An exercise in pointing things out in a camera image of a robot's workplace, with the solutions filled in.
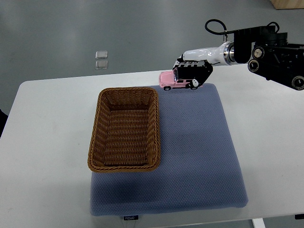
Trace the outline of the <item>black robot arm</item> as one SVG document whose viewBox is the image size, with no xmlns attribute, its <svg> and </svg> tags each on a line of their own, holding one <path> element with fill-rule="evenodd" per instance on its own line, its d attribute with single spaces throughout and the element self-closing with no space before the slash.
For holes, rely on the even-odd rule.
<svg viewBox="0 0 304 228">
<path fill-rule="evenodd" d="M 279 25 L 237 29 L 234 35 L 234 59 L 247 63 L 249 71 L 291 89 L 304 89 L 304 45 L 289 43 Z"/>
</svg>

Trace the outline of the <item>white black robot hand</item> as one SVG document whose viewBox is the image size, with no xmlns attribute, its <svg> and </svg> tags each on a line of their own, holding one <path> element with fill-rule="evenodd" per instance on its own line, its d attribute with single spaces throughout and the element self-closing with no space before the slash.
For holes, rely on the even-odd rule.
<svg viewBox="0 0 304 228">
<path fill-rule="evenodd" d="M 226 41 L 219 47 L 185 51 L 173 65 L 178 79 L 189 79 L 186 88 L 192 90 L 203 85 L 213 72 L 213 66 L 230 66 L 234 59 L 234 42 Z"/>
</svg>

